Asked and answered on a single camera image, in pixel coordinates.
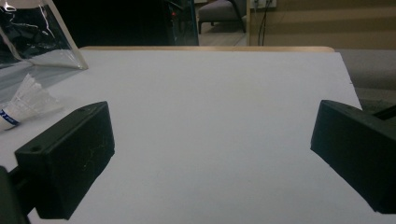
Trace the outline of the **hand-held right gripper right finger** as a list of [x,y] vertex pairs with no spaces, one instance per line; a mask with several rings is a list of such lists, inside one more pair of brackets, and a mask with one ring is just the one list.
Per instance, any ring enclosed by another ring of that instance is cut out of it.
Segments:
[[396,105],[374,114],[320,102],[311,150],[381,214],[396,214]]

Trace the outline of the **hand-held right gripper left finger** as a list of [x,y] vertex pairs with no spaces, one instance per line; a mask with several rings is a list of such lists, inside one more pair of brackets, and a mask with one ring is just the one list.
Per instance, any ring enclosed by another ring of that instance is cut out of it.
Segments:
[[22,211],[69,219],[114,153],[108,104],[74,110],[15,151]]

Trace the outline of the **white feather shuttlecock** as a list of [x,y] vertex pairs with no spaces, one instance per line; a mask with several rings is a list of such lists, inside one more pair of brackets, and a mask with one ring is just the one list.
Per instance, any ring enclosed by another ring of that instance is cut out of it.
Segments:
[[27,74],[11,100],[0,109],[0,132],[62,108],[56,98]]

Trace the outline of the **transparent plastic bag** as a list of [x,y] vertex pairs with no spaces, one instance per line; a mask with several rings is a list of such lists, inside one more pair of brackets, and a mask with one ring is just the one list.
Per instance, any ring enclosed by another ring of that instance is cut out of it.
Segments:
[[52,0],[0,0],[0,104],[26,75],[47,88],[87,68]]

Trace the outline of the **white board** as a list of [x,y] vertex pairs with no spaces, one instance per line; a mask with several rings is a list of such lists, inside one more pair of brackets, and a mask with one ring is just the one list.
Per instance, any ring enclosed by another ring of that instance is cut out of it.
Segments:
[[69,220],[40,224],[396,224],[310,148],[324,99],[358,106],[326,52],[87,50],[50,91],[105,101],[116,148]]

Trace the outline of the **dark glass cabinet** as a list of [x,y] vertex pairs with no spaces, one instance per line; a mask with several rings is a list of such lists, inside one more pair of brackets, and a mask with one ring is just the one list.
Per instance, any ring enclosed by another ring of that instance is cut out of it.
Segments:
[[163,0],[167,25],[176,46],[198,46],[194,0]]

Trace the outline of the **grey sofa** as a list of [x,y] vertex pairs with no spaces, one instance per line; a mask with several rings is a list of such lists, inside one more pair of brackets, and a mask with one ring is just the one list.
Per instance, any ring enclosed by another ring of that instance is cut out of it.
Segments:
[[247,0],[215,0],[198,9],[198,33],[202,32],[202,24],[209,22],[237,22],[242,31],[246,31],[243,17],[247,15]]

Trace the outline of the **white wall outlet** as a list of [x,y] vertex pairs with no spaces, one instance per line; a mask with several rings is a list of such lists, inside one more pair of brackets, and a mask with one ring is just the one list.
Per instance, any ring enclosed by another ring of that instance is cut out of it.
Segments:
[[276,7],[277,0],[249,0],[251,8],[271,8]]

